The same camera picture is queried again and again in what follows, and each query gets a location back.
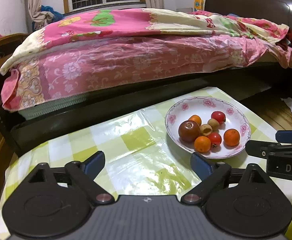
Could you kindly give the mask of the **orange round fruit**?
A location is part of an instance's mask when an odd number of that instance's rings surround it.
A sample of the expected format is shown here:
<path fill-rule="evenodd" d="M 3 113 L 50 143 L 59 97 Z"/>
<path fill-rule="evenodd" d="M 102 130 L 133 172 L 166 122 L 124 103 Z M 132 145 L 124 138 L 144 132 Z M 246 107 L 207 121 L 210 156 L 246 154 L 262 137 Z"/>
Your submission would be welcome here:
<path fill-rule="evenodd" d="M 194 150 L 199 153 L 207 153 L 211 148 L 211 141 L 206 136 L 199 136 L 194 141 Z"/>

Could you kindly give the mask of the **red cherry tomato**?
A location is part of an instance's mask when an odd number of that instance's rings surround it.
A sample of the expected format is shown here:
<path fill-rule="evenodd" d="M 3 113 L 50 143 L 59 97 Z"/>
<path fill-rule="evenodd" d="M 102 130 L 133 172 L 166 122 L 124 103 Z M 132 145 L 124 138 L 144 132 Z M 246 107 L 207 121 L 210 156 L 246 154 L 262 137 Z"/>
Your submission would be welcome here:
<path fill-rule="evenodd" d="M 221 135 L 217 132 L 212 132 L 207 138 L 211 141 L 211 148 L 219 147 L 222 143 Z"/>
<path fill-rule="evenodd" d="M 226 122 L 226 115 L 221 111 L 214 111 L 211 114 L 211 118 L 217 120 L 220 125 Z"/>

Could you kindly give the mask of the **small orange tangerine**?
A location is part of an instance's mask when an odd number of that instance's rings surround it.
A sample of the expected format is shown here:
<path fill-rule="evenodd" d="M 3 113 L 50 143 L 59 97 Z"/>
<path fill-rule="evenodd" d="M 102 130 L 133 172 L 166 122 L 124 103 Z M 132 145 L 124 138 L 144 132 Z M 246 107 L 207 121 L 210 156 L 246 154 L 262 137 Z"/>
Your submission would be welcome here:
<path fill-rule="evenodd" d="M 224 143 L 229 147 L 235 147 L 239 144 L 240 134 L 236 129 L 228 129 L 224 133 Z"/>
<path fill-rule="evenodd" d="M 190 121 L 196 122 L 199 126 L 202 125 L 202 120 L 198 115 L 193 115 L 189 118 Z"/>

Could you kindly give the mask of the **brown longan fruit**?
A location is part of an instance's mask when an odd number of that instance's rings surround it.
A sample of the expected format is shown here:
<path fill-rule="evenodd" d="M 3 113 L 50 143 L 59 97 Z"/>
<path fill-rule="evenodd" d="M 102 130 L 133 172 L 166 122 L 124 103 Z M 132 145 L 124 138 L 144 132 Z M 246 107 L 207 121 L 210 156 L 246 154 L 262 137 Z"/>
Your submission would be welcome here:
<path fill-rule="evenodd" d="M 203 124 L 200 126 L 200 134 L 203 136 L 208 136 L 213 132 L 211 126 L 208 124 Z"/>
<path fill-rule="evenodd" d="M 220 124 L 219 124 L 218 120 L 213 119 L 213 118 L 209 119 L 209 120 L 207 121 L 207 124 L 208 124 L 209 126 L 211 126 L 211 128 L 212 128 L 213 131 L 218 130 L 219 127 L 220 127 Z"/>

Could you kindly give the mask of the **large dark red tomato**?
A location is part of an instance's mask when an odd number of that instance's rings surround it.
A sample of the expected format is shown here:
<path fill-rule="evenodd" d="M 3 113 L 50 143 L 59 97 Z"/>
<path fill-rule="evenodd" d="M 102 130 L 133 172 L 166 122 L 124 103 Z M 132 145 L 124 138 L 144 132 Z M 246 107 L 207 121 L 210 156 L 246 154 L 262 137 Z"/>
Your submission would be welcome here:
<path fill-rule="evenodd" d="M 192 120 L 184 121 L 179 126 L 178 134 L 182 141 L 188 143 L 194 142 L 200 136 L 199 125 Z"/>

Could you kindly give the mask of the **white floral porcelain plate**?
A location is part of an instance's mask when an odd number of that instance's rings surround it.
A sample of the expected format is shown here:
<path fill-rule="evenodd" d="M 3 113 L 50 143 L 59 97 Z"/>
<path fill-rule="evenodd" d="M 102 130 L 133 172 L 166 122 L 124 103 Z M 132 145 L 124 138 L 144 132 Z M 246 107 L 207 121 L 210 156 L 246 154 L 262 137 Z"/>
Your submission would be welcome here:
<path fill-rule="evenodd" d="M 181 149 L 208 159 L 226 159 L 242 152 L 251 139 L 246 116 L 217 98 L 195 96 L 175 103 L 166 113 L 170 139 Z"/>

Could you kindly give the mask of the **green checkered tablecloth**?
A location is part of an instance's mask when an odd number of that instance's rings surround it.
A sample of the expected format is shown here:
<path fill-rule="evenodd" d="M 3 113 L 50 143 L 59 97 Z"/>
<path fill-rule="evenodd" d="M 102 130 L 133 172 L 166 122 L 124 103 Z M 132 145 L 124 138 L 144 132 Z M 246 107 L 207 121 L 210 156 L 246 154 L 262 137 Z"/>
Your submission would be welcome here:
<path fill-rule="evenodd" d="M 168 109 L 188 96 L 212 96 L 228 101 L 247 117 L 253 140 L 275 140 L 275 129 L 248 108 L 218 88 L 204 88 L 113 120 L 42 143 L 18 158 L 6 169 L 6 183 L 0 199 L 0 239 L 9 237 L 2 218 L 2 206 L 19 183 L 38 164 L 62 167 L 72 160 L 83 161 L 101 150 L 106 166 L 96 182 L 111 193 L 177 194 L 182 196 L 199 183 L 189 168 L 190 154 L 175 145 L 166 133 Z M 292 181 L 273 179 L 292 203 Z M 286 233 L 292 239 L 292 223 Z"/>

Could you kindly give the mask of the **pink floral quilt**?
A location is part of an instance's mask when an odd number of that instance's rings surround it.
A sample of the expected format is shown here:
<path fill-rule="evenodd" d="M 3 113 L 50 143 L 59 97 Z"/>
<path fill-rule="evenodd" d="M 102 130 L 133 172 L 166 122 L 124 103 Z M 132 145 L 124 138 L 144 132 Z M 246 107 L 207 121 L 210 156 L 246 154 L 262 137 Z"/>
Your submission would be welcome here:
<path fill-rule="evenodd" d="M 269 55 L 292 68 L 285 24 L 166 9 L 97 10 L 30 34 L 2 65 L 3 108 L 15 112 L 100 89 L 248 67 Z"/>

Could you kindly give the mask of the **dark wooden headboard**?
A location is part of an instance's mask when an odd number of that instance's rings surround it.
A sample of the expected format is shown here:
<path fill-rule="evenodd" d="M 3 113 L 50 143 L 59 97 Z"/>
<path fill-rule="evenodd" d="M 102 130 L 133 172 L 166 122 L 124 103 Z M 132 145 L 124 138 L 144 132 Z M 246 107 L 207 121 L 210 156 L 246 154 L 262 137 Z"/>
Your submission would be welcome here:
<path fill-rule="evenodd" d="M 205 11 L 266 19 L 292 29 L 292 0 L 205 0 Z"/>

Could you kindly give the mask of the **yellow box on headboard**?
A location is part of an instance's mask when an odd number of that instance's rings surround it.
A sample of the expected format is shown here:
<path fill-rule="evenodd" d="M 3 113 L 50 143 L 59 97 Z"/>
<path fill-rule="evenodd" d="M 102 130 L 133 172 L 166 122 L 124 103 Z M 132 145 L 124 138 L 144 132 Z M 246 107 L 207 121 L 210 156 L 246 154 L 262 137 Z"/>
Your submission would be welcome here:
<path fill-rule="evenodd" d="M 202 11 L 204 9 L 204 0 L 194 0 L 194 11 Z"/>

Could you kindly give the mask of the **beige curtain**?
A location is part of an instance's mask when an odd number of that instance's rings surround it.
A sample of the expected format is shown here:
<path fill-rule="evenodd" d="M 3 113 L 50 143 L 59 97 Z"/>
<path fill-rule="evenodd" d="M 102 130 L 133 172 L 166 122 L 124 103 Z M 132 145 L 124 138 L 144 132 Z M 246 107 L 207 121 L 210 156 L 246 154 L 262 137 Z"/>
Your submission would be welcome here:
<path fill-rule="evenodd" d="M 37 31 L 53 20 L 53 13 L 50 11 L 42 11 L 42 0 L 27 0 L 27 11 L 30 18 L 32 31 Z"/>

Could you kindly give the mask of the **dark wooden bed frame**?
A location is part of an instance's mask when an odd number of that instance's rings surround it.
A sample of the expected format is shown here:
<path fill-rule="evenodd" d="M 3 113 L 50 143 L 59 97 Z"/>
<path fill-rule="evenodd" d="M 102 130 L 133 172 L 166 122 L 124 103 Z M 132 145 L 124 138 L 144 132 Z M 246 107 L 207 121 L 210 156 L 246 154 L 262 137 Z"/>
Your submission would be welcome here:
<path fill-rule="evenodd" d="M 292 68 L 255 63 L 246 68 L 121 85 L 89 92 L 82 96 L 82 102 L 31 117 L 26 112 L 9 112 L 0 106 L 0 132 L 9 147 L 22 156 L 47 140 L 205 87 L 223 89 L 237 101 L 270 88 L 278 95 L 292 97 Z"/>

